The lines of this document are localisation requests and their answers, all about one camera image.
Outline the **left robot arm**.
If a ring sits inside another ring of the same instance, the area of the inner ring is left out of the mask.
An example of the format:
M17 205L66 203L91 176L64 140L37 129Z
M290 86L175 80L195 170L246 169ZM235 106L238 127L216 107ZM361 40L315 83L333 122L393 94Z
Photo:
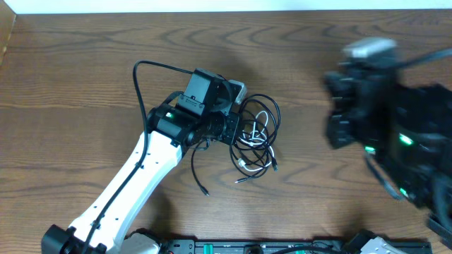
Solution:
M239 115L232 108L244 83L197 68L185 91L169 95L145 118L145 130L123 167L97 200L67 229L52 225L43 253L159 253L160 243L129 228L163 178L202 140L230 145Z

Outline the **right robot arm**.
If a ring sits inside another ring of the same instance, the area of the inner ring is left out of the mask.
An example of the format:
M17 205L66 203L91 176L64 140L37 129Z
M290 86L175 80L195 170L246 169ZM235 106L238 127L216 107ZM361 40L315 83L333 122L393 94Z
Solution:
M451 246L451 91L408 87L399 73L451 55L442 49L399 61L396 48L344 48L343 72L325 75L333 102L325 134L331 147L364 148L368 169L396 200L430 211L428 227Z

